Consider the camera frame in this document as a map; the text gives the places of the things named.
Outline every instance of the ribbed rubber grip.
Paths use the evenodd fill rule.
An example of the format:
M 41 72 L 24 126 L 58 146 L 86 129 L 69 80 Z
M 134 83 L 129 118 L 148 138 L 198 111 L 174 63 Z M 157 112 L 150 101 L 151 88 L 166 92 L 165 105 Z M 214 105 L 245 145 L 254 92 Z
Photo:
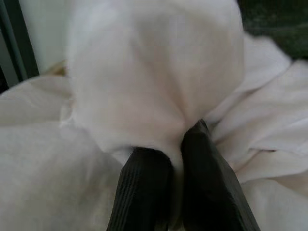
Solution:
M 122 168 L 108 231 L 166 231 L 172 165 L 160 151 L 136 148 Z
M 182 156 L 186 231 L 260 230 L 233 170 L 210 140 L 204 122 L 186 133 Z

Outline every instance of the crumpled fabric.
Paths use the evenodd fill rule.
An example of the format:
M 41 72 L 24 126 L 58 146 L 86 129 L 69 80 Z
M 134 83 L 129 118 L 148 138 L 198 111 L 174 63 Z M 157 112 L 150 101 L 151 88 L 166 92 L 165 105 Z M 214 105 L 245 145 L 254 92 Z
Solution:
M 307 63 L 298 61 L 292 64 L 270 39 L 252 38 L 248 35 L 245 35 L 242 47 L 244 59 L 240 57 L 241 45 L 235 38 L 238 36 L 240 39 L 243 35 L 234 35 L 233 32 L 229 34 L 229 28 L 223 26 L 226 19 L 231 24 L 237 22 L 237 19 L 232 21 L 230 18 L 238 17 L 238 10 L 231 1 L 209 3 L 200 0 L 193 1 L 191 5 L 187 5 L 185 1 L 173 1 L 171 6 L 168 4 L 166 11 L 158 7 L 159 4 L 166 6 L 160 1 L 157 1 L 156 5 L 151 1 L 153 5 L 150 9 L 146 4 L 148 1 L 131 1 L 131 11 L 125 11 L 126 6 L 123 8 L 122 2 L 113 2 L 115 6 L 112 7 L 106 5 L 105 1 L 100 3 L 89 1 L 88 4 L 83 3 L 85 8 L 78 8 L 78 5 L 72 8 L 75 17 L 72 17 L 70 27 L 72 30 L 69 33 L 69 40 L 72 43 L 68 45 L 71 79 L 56 76 L 38 77 L 0 96 L 0 230 L 106 230 L 118 176 L 123 165 L 121 161 L 129 154 L 130 146 L 140 142 L 148 147 L 161 148 L 165 152 L 170 150 L 167 153 L 171 155 L 174 164 L 179 164 L 177 167 L 180 171 L 180 161 L 177 162 L 175 157 L 178 154 L 176 149 L 177 142 L 181 141 L 181 132 L 185 132 L 194 120 L 204 117 L 211 127 L 212 140 L 235 170 L 261 230 L 306 231 L 308 229 L 306 219 L 308 164 L 305 138 L 308 131 Z M 135 4 L 142 2 L 144 5 L 136 7 Z M 203 3 L 208 4 L 208 8 L 200 7 Z M 168 33 L 167 36 L 170 40 L 165 40 L 166 34 L 161 33 L 163 30 L 160 26 L 157 27 L 157 24 L 152 25 L 152 20 L 146 24 L 142 23 L 147 16 L 151 15 L 151 19 L 156 18 L 154 16 L 157 11 L 152 12 L 152 9 L 162 11 L 157 19 L 158 25 L 171 29 L 180 24 L 185 28 L 181 30 L 179 26 L 178 29 L 174 29 L 176 35 L 183 35 L 185 38 L 184 41 L 180 41 L 180 45 L 184 44 L 185 47 L 177 43 L 173 43 L 173 47 L 172 33 Z M 226 14 L 217 16 L 219 10 L 225 10 Z M 132 20 L 125 20 L 129 26 L 125 26 L 123 31 L 118 31 L 119 28 L 123 29 L 122 14 L 125 18 L 130 18 L 131 12 L 134 12 Z M 187 14 L 189 15 L 187 17 L 192 17 L 193 20 L 186 22 Z M 74 27 L 74 22 L 81 19 L 78 15 L 85 17 L 81 17 L 80 27 Z M 89 21 L 85 21 L 89 15 L 91 15 Z M 109 21 L 101 22 L 102 15 Z M 203 30 L 202 27 L 199 32 L 200 27 L 194 26 L 196 21 L 203 24 L 205 21 L 203 17 L 221 18 L 221 21 L 212 23 L 218 27 L 222 26 L 220 27 L 222 31 L 218 29 L 217 32 L 214 29 L 211 32 L 217 32 L 219 36 L 228 35 L 224 38 L 207 40 L 209 43 L 221 45 L 221 39 L 226 41 L 228 47 L 236 40 L 235 44 L 239 44 L 239 49 L 234 47 L 234 50 L 231 48 L 231 50 L 220 50 L 218 47 L 210 46 L 209 49 L 213 52 L 204 53 L 209 50 L 202 42 L 200 44 L 205 46 L 205 50 L 194 49 L 194 45 L 186 47 L 186 42 L 190 41 L 190 34 L 193 32 L 204 36 L 196 36 L 193 39 L 207 38 L 207 28 Z M 185 36 L 186 25 L 189 25 L 187 36 Z M 144 34 L 149 35 L 145 38 L 151 38 L 154 44 L 168 41 L 168 46 L 163 48 L 168 47 L 167 51 L 183 55 L 183 59 L 174 56 L 175 60 L 170 62 L 173 56 L 167 53 L 168 64 L 173 64 L 172 71 L 167 72 L 170 75 L 164 72 L 169 71 L 170 66 L 161 63 L 161 60 L 151 59 L 155 56 L 146 55 L 151 51 L 152 55 L 166 57 L 164 49 L 144 43 L 142 39 L 144 37 L 140 36 L 142 33 L 136 33 L 134 28 L 142 28 L 141 31 L 144 30 Z M 241 34 L 240 25 L 238 28 L 239 31 L 235 32 Z M 98 39 L 93 37 L 96 33 L 99 33 Z M 77 35 L 80 36 L 78 39 L 72 39 Z M 134 35 L 138 35 L 137 38 L 131 39 Z M 129 38 L 130 45 L 124 43 L 126 38 Z M 122 42 L 116 48 L 117 52 L 111 53 L 110 45 L 106 45 L 105 42 L 113 44 L 116 40 Z M 194 54 L 188 51 L 196 52 L 195 56 L 193 55 L 195 59 L 191 59 L 194 61 L 192 63 L 189 62 L 190 59 L 185 59 Z M 233 51 L 234 53 L 231 53 L 234 55 L 239 55 L 238 59 L 231 60 L 230 51 Z M 91 54 L 96 54 L 94 57 L 99 57 L 100 60 L 91 60 Z M 220 68 L 218 72 L 209 72 L 213 73 L 213 79 L 211 75 L 207 75 L 207 71 L 212 70 L 211 65 L 204 65 L 202 68 L 198 64 L 204 64 L 203 62 L 196 62 L 194 65 L 196 60 L 201 61 L 202 58 L 206 58 L 205 60 L 217 69 Z M 142 67 L 144 60 L 148 61 L 145 68 Z M 230 62 L 229 65 L 225 66 L 224 61 Z M 239 68 L 243 66 L 243 69 L 233 70 L 233 65 L 238 65 Z M 134 76 L 136 67 L 137 70 L 140 67 L 144 71 L 141 73 L 147 75 Z M 156 75 L 157 72 L 154 71 L 156 67 L 158 73 L 162 74 L 161 77 Z M 189 70 L 196 68 L 196 72 L 176 71 L 186 68 Z M 228 73 L 238 71 L 243 75 L 220 78 L 228 68 L 230 68 Z M 127 74 L 129 78 L 122 79 L 123 76 L 119 75 L 122 73 Z M 168 85 L 170 82 L 165 84 L 164 81 L 169 78 L 173 80 L 171 83 L 178 84 Z M 198 78 L 200 85 L 194 81 Z M 100 92 L 99 86 L 102 83 L 104 85 L 101 86 L 102 92 Z M 96 87 L 91 90 L 90 86 L 94 85 Z M 165 85 L 169 88 L 162 90 L 160 87 Z M 215 95 L 217 98 L 212 99 L 209 98 L 209 92 L 219 93 Z M 173 103 L 173 100 L 177 99 L 176 96 L 181 96 L 181 100 Z M 151 97 L 153 101 L 150 102 L 153 105 L 150 106 L 147 102 Z M 98 117 L 94 104 L 101 106 L 97 111 Z M 180 105 L 185 105 L 184 109 L 176 109 L 180 108 Z M 136 117 L 126 120 L 126 116 L 122 117 L 123 115 L 115 113 L 119 111 L 128 113 L 124 115 Z M 147 133 L 148 130 L 145 128 L 151 126 L 148 123 L 156 116 L 159 120 L 155 121 L 165 122 L 165 126 L 156 126 L 157 131 Z M 126 122 L 140 124 L 129 124 L 126 127 Z M 125 129 L 134 131 L 134 126 L 138 126 L 136 128 L 140 129 L 141 134 L 145 132 L 146 135 L 142 136 L 142 139 L 138 140 L 137 133 L 130 137 L 120 132 Z M 169 131 L 168 126 L 174 130 L 170 129 L 170 133 L 160 130 L 163 128 Z

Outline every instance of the green surface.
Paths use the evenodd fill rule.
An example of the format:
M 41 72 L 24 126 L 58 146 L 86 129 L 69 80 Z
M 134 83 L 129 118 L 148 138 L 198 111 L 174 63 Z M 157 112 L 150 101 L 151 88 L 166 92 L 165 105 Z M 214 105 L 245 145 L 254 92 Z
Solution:
M 308 0 L 238 0 L 252 35 L 272 37 L 291 57 L 308 58 Z

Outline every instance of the white towel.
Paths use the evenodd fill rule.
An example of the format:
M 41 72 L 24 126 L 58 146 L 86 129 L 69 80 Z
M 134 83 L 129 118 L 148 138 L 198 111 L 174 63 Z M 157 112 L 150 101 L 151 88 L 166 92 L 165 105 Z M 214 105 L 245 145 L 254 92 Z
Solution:
M 161 9 L 155 4 L 148 8 L 149 2 L 156 1 L 132 1 L 133 10 L 128 12 L 120 1 L 114 1 L 116 6 L 106 5 L 106 1 L 84 1 L 86 5 L 81 8 L 75 5 L 68 53 L 73 108 L 69 80 L 61 77 L 39 77 L 0 96 L 0 230 L 106 230 L 121 169 L 121 164 L 110 155 L 111 150 L 130 145 L 161 149 L 171 155 L 174 164 L 179 164 L 180 171 L 180 162 L 175 158 L 180 138 L 205 115 L 211 123 L 212 139 L 236 171 L 261 230 L 306 231 L 307 63 L 291 65 L 266 38 L 246 36 L 241 48 L 243 35 L 233 1 L 194 0 L 188 5 L 180 0 L 170 1 L 170 5 L 157 1 L 163 5 Z M 135 3 L 145 5 L 136 7 Z M 157 11 L 152 12 L 157 8 L 161 13 L 158 19 Z M 122 19 L 130 18 L 129 12 L 136 17 L 123 28 Z M 74 27 L 74 22 L 87 17 L 89 21 Z M 209 22 L 216 27 L 210 31 L 202 26 L 209 19 L 217 19 Z M 230 32 L 226 26 L 229 23 L 237 29 Z M 134 47 L 131 50 L 126 36 L 136 32 L 135 25 L 139 32 L 144 31 L 138 35 L 145 37 L 129 39 Z M 168 33 L 167 40 L 166 30 L 174 32 Z M 215 33 L 217 39 L 207 40 L 213 36 L 209 32 Z M 181 36 L 173 40 L 174 35 Z M 162 40 L 168 41 L 167 45 L 161 44 Z M 119 41 L 122 42 L 117 47 L 111 46 Z M 157 46 L 151 46 L 152 42 L 157 42 Z M 111 53 L 111 47 L 118 52 Z M 171 53 L 163 52 L 166 47 Z M 170 75 L 164 72 L 170 66 L 153 58 L 165 58 L 164 55 L 173 67 L 172 72 L 167 72 Z M 149 60 L 146 67 L 144 60 Z M 214 71 L 206 65 L 208 62 Z M 129 78 L 114 74 L 126 74 Z M 94 105 L 101 107 L 98 114 Z M 85 129 L 64 123 L 69 120 L 61 120 L 60 114 L 73 118 Z M 153 126 L 150 121 L 159 129 L 147 133 Z M 132 137 L 122 131 L 132 132 Z

